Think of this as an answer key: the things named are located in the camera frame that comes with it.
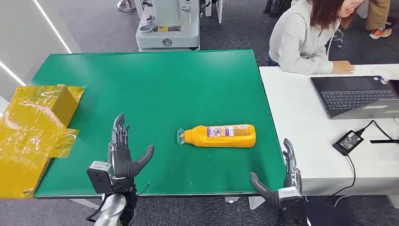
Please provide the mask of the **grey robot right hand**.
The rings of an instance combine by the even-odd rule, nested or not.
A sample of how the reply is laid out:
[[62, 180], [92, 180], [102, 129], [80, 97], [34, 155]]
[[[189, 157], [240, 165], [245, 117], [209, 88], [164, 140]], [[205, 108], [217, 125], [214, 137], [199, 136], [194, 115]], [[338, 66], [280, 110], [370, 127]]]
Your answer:
[[303, 199], [302, 178], [300, 170], [296, 164], [295, 153], [292, 143], [285, 138], [283, 145], [286, 150], [283, 155], [286, 159], [286, 176], [283, 187], [278, 190], [270, 190], [258, 178], [254, 172], [250, 172], [250, 182], [253, 188], [260, 194], [267, 203], [276, 209], [285, 209]]

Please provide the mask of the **person's hand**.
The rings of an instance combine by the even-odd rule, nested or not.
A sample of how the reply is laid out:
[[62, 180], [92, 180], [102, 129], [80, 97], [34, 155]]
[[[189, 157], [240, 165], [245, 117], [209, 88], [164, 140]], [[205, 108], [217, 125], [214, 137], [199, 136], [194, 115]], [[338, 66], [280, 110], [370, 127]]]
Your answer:
[[352, 74], [355, 67], [349, 61], [333, 61], [332, 74]]

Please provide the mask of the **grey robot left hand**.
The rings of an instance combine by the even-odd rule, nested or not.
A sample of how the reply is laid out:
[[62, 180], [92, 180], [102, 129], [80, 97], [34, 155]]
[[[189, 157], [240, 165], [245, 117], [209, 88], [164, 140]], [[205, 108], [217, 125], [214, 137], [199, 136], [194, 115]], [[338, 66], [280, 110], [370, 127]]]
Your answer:
[[108, 144], [107, 160], [113, 169], [112, 182], [131, 186], [134, 184], [134, 177], [153, 157], [155, 147], [149, 145], [141, 157], [135, 161], [132, 160], [128, 147], [129, 125], [125, 126], [124, 121], [123, 113], [120, 113], [114, 120], [111, 141]]

